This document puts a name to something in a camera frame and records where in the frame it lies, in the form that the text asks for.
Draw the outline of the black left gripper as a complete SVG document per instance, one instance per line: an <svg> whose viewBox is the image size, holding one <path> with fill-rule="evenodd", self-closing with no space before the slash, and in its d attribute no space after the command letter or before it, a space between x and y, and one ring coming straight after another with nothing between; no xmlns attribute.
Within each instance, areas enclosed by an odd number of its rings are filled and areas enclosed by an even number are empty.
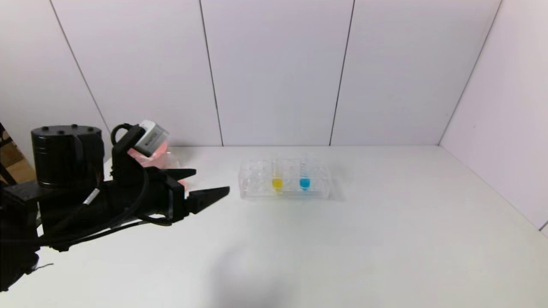
<svg viewBox="0 0 548 308"><path fill-rule="evenodd" d="M121 225L140 220L172 225L189 213L198 214L227 197L230 187L190 191L178 183L197 174L195 169L159 169L155 166L113 166L113 179L102 186L102 222Z"/></svg>

